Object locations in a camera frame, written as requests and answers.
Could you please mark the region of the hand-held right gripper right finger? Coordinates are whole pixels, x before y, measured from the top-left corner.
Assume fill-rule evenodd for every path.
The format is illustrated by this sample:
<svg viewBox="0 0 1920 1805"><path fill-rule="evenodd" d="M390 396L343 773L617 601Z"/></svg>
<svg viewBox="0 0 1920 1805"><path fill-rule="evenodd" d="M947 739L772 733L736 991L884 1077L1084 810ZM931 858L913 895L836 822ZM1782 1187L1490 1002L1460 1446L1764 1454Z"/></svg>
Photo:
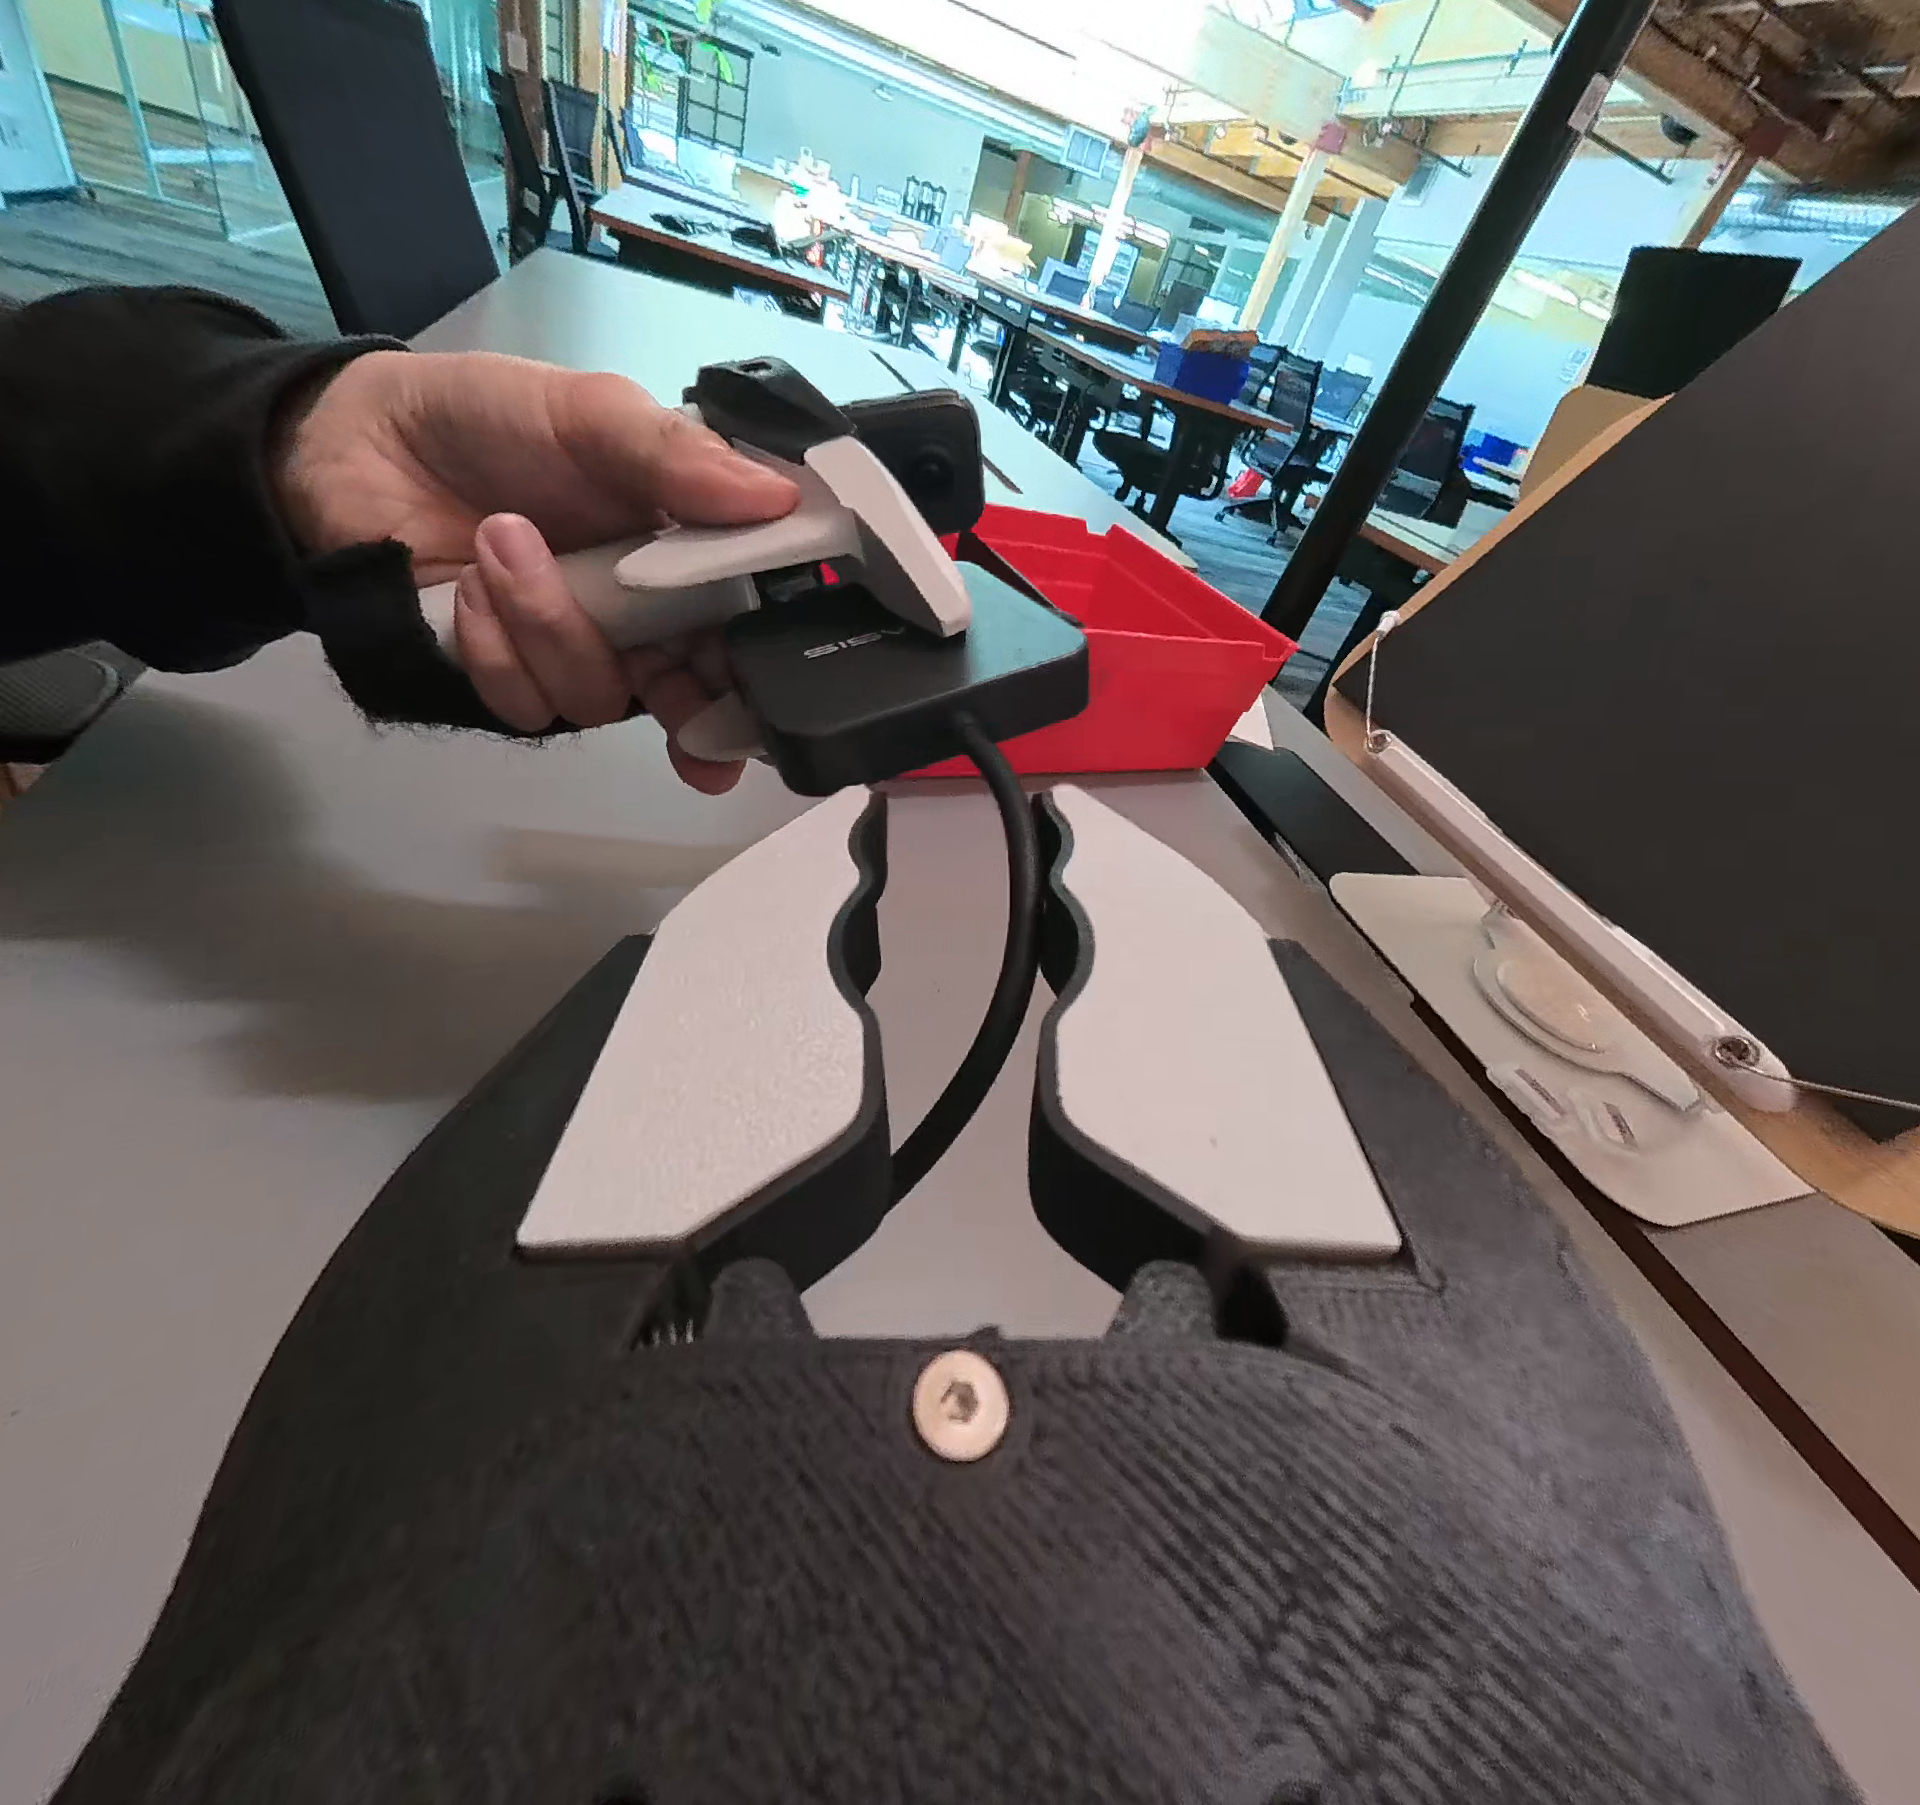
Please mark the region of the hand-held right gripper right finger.
<svg viewBox="0 0 1920 1805"><path fill-rule="evenodd" d="M1060 785L1046 852L1030 1198L1123 1289L1147 1264L1230 1289L1266 1264L1388 1264L1404 1247L1280 947L1205 870Z"/></svg>

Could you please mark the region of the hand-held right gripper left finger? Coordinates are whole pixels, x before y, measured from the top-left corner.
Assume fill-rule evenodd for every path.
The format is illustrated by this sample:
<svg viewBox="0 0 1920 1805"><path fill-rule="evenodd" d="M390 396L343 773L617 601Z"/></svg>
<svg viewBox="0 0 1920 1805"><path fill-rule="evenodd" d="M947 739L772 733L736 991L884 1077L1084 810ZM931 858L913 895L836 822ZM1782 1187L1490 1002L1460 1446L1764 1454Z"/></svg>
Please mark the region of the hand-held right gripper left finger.
<svg viewBox="0 0 1920 1805"><path fill-rule="evenodd" d="M671 909L519 1216L525 1258L755 1260L807 1289L875 1234L887 830L882 795L841 791Z"/></svg>

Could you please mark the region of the black usb hub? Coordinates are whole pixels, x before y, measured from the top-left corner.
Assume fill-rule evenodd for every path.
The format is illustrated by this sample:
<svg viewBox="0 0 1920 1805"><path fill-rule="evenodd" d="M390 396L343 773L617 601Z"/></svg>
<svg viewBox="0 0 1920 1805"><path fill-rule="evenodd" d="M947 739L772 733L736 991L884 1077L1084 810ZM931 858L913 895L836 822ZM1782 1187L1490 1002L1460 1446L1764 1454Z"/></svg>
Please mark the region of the black usb hub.
<svg viewBox="0 0 1920 1805"><path fill-rule="evenodd" d="M993 568L957 572L972 620L950 639L854 584L733 618L733 686L780 785L823 799L958 759L963 719L1008 741L1087 711L1085 631Z"/></svg>

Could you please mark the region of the red plastic bin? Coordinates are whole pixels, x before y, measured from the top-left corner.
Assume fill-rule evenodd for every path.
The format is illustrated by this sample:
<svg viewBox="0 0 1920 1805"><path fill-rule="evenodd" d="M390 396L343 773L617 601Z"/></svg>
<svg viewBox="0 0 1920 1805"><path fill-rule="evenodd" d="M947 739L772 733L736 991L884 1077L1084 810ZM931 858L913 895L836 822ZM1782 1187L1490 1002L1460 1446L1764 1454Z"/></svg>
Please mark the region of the red plastic bin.
<svg viewBox="0 0 1920 1805"><path fill-rule="evenodd" d="M1090 645L1090 708L1007 743L1024 776L1198 770L1212 762L1295 644L1123 527L989 504L943 535L960 564L1021 580Z"/></svg>

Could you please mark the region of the person's left forearm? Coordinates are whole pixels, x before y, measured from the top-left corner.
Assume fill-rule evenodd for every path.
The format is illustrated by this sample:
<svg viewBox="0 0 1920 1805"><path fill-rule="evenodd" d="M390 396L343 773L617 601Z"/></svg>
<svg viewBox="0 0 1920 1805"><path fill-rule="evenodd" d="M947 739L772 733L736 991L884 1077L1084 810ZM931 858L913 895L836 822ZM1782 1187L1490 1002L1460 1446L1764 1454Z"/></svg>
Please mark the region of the person's left forearm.
<svg viewBox="0 0 1920 1805"><path fill-rule="evenodd" d="M311 634L369 718L516 737L418 601L403 530L346 499L339 550L277 485L328 391L371 393L347 445L375 445L428 363L390 342L297 342L253 309L185 288L89 288L6 303L1 325L5 663L109 644L172 672L238 665Z"/></svg>

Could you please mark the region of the person's left hand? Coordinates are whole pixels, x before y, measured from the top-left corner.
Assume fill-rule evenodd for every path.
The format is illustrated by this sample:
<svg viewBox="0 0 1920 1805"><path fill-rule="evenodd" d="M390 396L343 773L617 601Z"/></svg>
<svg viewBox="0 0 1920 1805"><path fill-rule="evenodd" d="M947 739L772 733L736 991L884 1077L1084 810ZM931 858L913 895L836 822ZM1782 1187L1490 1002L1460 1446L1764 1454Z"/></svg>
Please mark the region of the person's left hand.
<svg viewBox="0 0 1920 1805"><path fill-rule="evenodd" d="M683 745L723 689L718 642L613 652L557 558L659 525L780 520L796 502L781 474L619 377L375 351L295 409L273 485L306 554L396 544L420 590L456 590L457 663L511 733L593 730L640 709L685 785L719 795L739 783L739 764Z"/></svg>

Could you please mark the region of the row of office desks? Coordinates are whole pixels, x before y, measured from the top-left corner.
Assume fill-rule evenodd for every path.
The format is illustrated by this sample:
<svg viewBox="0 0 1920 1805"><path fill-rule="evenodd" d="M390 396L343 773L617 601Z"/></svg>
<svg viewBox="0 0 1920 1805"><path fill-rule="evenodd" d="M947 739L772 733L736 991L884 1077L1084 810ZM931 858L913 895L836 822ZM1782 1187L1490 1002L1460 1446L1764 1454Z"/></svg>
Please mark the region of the row of office desks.
<svg viewBox="0 0 1920 1805"><path fill-rule="evenodd" d="M622 263L661 277L675 263L721 273L733 285L830 298L827 285L802 265L777 260L758 228L733 219L691 219L681 207L677 196L622 186L590 204L588 221L617 246ZM958 345L975 328L999 329L1003 348L994 403L1015 415L1038 413L1046 420L1048 447L1063 460L1077 460L1085 440L1095 437L1123 474L1122 502L1165 535L1172 535L1173 507L1181 498L1217 499L1227 493L1237 460L1266 479L1269 522L1278 533L1287 530L1295 522L1294 506L1310 488L1332 491L1334 450L1349 445L1357 436L1351 426L1332 423L1332 415L1307 409L1307 375L1285 363L1245 381L1255 399L1212 399L1161 381L1139 355L1114 355L1054 332L1045 322L1051 309L1036 312L1010 288L960 285L936 268L910 265L899 248L879 246L869 258L905 271L908 295L945 292L957 300ZM1021 405L1015 387L1021 370L1057 387L1057 403Z"/></svg>

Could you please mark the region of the green potted plant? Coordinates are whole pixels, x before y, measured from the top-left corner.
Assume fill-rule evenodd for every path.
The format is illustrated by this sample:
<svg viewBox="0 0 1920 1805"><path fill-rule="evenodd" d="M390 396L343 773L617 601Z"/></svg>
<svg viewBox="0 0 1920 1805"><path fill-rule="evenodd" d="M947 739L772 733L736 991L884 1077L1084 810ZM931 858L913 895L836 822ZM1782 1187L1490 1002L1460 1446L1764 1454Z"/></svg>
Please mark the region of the green potted plant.
<svg viewBox="0 0 1920 1805"><path fill-rule="evenodd" d="M659 0L630 0L633 90L643 106L744 115L752 55L711 29L716 8L718 0L697 0L685 12L667 12Z"/></svg>

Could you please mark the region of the white tablet stand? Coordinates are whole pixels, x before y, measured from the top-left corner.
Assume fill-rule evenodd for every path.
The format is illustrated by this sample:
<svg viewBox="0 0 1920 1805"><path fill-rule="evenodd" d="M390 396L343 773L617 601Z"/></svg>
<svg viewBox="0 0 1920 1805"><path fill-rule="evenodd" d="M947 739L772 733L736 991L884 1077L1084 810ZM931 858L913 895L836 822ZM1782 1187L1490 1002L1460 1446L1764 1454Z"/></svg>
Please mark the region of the white tablet stand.
<svg viewBox="0 0 1920 1805"><path fill-rule="evenodd" d="M1764 1045L1399 737L1371 729L1362 767L1464 876L1337 873L1336 906L1586 1185L1663 1229L1811 1194L1711 1090L1790 1111L1797 1090Z"/></svg>

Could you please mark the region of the black panel with wooden rim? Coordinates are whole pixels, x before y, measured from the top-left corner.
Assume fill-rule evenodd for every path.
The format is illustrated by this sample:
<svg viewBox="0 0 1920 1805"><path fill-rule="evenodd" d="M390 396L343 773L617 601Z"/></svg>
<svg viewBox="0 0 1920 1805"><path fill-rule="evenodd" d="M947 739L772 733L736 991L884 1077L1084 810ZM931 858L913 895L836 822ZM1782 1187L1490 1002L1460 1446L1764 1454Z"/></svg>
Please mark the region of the black panel with wooden rim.
<svg viewBox="0 0 1920 1805"><path fill-rule="evenodd" d="M1915 1237L1917 230L1609 426L1325 729L1813 1189Z"/></svg>

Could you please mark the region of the black metal pole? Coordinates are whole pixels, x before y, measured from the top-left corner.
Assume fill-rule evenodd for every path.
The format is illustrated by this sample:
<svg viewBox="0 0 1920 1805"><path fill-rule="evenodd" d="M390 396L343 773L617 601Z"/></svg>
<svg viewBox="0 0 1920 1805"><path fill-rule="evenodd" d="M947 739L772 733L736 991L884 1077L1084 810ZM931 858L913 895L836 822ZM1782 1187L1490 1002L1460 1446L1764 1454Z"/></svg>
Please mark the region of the black metal pole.
<svg viewBox="0 0 1920 1805"><path fill-rule="evenodd" d="M1295 639L1330 594L1343 554L1378 499L1451 366L1552 199L1585 128L1659 0L1581 0L1544 81L1357 431L1332 488L1261 618Z"/></svg>

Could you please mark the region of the black office chair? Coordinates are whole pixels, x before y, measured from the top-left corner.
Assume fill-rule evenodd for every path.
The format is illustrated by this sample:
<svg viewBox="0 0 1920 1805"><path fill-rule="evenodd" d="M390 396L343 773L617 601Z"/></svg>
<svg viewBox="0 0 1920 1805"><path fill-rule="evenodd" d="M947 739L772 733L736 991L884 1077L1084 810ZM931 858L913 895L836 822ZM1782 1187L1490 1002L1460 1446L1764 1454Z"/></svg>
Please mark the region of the black office chair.
<svg viewBox="0 0 1920 1805"><path fill-rule="evenodd" d="M336 329L408 342L496 279L418 6L207 3Z"/></svg>

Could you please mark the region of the cardboard box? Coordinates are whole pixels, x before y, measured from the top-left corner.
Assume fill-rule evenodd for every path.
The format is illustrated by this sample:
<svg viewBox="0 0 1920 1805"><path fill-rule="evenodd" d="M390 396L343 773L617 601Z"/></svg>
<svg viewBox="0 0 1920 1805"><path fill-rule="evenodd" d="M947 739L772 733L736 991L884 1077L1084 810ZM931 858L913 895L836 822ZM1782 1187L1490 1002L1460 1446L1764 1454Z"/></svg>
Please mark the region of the cardboard box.
<svg viewBox="0 0 1920 1805"><path fill-rule="evenodd" d="M1663 397L1648 399L1591 386L1575 387L1556 403L1545 431L1530 447L1521 474L1521 495L1528 498L1595 441L1605 440L1623 423L1636 423L1663 401Z"/></svg>

